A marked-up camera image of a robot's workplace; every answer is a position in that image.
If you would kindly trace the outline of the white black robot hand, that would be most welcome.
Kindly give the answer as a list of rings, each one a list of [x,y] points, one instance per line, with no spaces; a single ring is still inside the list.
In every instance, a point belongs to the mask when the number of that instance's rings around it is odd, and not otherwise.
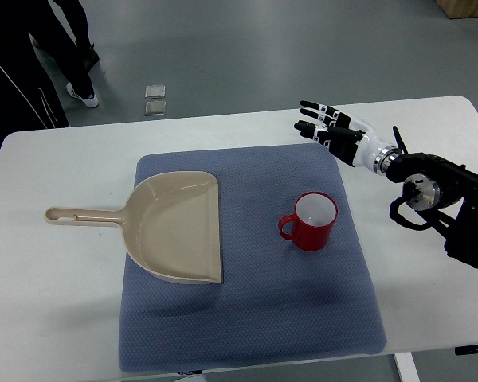
[[[383,141],[369,123],[332,106],[302,100],[300,113],[313,119],[294,124],[300,135],[326,147],[349,166],[365,167],[383,175],[402,153],[395,145]]]

